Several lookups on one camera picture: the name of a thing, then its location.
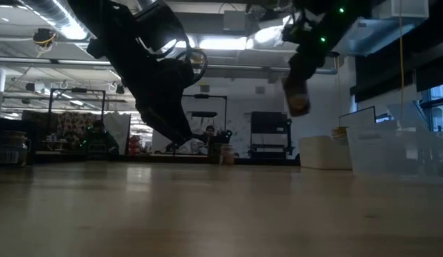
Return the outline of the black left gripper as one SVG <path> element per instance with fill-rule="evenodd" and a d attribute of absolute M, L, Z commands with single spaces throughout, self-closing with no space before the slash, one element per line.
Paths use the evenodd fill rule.
<path fill-rule="evenodd" d="M 134 96 L 142 121 L 178 145 L 193 135 L 181 105 L 183 89 L 192 85 L 193 79 L 190 62 L 164 59 L 144 77 Z"/>

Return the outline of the tan cylindrical spice can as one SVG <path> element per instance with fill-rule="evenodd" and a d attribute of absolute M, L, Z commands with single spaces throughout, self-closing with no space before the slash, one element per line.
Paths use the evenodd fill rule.
<path fill-rule="evenodd" d="M 332 140 L 341 144 L 341 145 L 348 145 L 348 138 L 347 138 L 347 127 L 346 126 L 338 126 L 334 127 L 331 130 L 332 133 Z"/>
<path fill-rule="evenodd" d="M 282 87 L 290 115 L 299 117 L 309 114 L 310 97 L 307 82 L 288 76 L 282 79 Z"/>

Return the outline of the small dark spice jar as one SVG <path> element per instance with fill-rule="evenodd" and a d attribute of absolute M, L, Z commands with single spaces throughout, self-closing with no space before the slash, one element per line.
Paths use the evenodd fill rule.
<path fill-rule="evenodd" d="M 223 162 L 223 154 L 222 154 L 221 143 L 212 143 L 208 147 L 208 159 L 210 164 L 220 164 Z"/>

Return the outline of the small orange spice jar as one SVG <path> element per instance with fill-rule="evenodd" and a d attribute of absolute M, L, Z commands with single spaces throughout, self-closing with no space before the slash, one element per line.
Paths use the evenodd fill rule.
<path fill-rule="evenodd" d="M 235 152 L 229 144 L 223 144 L 221 147 L 220 163 L 222 165 L 233 165 L 235 163 Z"/>

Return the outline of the red background items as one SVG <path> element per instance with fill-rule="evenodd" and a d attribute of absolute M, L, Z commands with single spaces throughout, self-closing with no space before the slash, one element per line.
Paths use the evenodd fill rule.
<path fill-rule="evenodd" d="M 136 156 L 142 151 L 141 138 L 138 135 L 132 135 L 128 141 L 128 154 Z"/>

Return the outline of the person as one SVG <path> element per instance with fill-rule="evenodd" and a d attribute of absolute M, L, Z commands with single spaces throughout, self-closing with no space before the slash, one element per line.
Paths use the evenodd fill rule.
<path fill-rule="evenodd" d="M 215 136 L 215 128 L 212 125 L 209 125 L 205 128 L 205 131 L 203 133 L 204 140 L 206 144 L 210 144 L 211 140 Z"/>
<path fill-rule="evenodd" d="M 81 143 L 85 154 L 90 157 L 113 159 L 119 155 L 119 145 L 105 129 L 102 120 L 96 120 L 88 127 Z"/>

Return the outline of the white hanging sheet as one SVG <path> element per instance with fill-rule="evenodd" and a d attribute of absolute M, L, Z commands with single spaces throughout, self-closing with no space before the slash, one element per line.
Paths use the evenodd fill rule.
<path fill-rule="evenodd" d="M 126 155 L 128 149 L 131 115 L 108 113 L 103 117 L 105 129 L 114 137 L 119 145 L 119 154 Z"/>

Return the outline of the long horizontal ceiling pipe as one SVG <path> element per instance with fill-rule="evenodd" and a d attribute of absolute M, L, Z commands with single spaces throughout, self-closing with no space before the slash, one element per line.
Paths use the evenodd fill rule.
<path fill-rule="evenodd" d="M 0 56 L 0 64 L 33 64 L 33 65 L 66 65 L 66 66 L 82 66 L 89 68 L 112 69 L 113 66 L 109 61 L 85 61 L 71 59 L 40 59 L 40 58 L 20 58 Z M 208 64 L 208 69 L 237 69 L 244 71 L 271 71 L 271 72 L 289 72 L 290 68 L 274 67 L 274 66 L 242 66 L 242 65 L 225 65 L 225 64 Z"/>

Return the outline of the black framed white board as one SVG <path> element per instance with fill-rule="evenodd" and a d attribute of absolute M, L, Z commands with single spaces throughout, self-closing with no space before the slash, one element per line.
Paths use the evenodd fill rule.
<path fill-rule="evenodd" d="M 375 107 L 371 106 L 339 117 L 339 126 L 365 127 L 376 123 Z"/>

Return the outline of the black equipment cart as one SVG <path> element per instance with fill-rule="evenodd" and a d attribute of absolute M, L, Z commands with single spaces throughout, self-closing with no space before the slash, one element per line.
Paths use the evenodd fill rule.
<path fill-rule="evenodd" d="M 292 121 L 286 113 L 252 112 L 250 117 L 251 159 L 287 159 L 293 154 Z"/>

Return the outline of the bright ceiling light panel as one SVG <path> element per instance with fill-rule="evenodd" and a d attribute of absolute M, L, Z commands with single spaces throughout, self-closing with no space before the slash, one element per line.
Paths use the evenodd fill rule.
<path fill-rule="evenodd" d="M 191 47 L 196 47 L 196 42 L 195 42 L 194 36 L 193 35 L 187 35 L 187 37 L 188 37 L 188 42 L 189 42 L 190 46 Z M 173 40 L 169 41 L 166 45 L 164 45 L 161 48 L 161 51 L 167 51 L 172 46 L 174 46 L 177 49 L 184 49 L 186 47 L 186 42 L 184 40 L 177 41 L 176 39 L 173 39 Z"/>
<path fill-rule="evenodd" d="M 203 37 L 198 47 L 200 49 L 210 50 L 245 50 L 247 45 L 246 37 L 222 37 L 222 36 L 206 36 Z"/>

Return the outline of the gray ceiling box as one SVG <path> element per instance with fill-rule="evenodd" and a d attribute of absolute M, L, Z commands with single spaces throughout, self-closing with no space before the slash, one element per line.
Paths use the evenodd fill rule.
<path fill-rule="evenodd" d="M 244 11 L 224 11 L 223 30 L 229 32 L 245 31 L 246 15 Z"/>

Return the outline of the floral patterned panel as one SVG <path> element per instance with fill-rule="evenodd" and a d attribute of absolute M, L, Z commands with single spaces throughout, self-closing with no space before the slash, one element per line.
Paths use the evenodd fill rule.
<path fill-rule="evenodd" d="M 67 141 L 81 141 L 87 128 L 99 119 L 99 115 L 91 113 L 64 112 L 58 115 L 57 133 Z"/>

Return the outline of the white plastic bin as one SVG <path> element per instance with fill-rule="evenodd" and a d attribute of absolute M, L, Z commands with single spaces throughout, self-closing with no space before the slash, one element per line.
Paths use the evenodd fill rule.
<path fill-rule="evenodd" d="M 304 168 L 351 170 L 350 149 L 330 136 L 311 136 L 298 140 L 300 164 Z"/>

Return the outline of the clear plastic bin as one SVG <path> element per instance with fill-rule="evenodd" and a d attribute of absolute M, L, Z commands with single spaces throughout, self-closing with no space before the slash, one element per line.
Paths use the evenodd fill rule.
<path fill-rule="evenodd" d="M 426 129 L 347 129 L 354 175 L 443 183 L 443 132 Z"/>

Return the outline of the dark container stack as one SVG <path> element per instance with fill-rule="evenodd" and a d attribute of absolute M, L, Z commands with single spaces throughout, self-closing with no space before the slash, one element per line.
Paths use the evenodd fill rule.
<path fill-rule="evenodd" d="M 29 152 L 26 133 L 2 131 L 0 133 L 0 166 L 25 166 Z"/>

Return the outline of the large silver ceiling duct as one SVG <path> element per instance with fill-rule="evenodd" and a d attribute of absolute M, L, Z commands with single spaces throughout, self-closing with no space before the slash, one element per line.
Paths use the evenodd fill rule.
<path fill-rule="evenodd" d="M 429 18 L 429 0 L 384 0 L 369 19 L 359 18 L 333 49 L 341 55 L 367 56 L 409 33 Z"/>

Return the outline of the window with dark frame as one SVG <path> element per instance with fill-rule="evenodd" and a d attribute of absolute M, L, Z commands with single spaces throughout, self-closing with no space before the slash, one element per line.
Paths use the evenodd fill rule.
<path fill-rule="evenodd" d="M 423 91 L 420 106 L 429 130 L 443 132 L 443 84 Z"/>

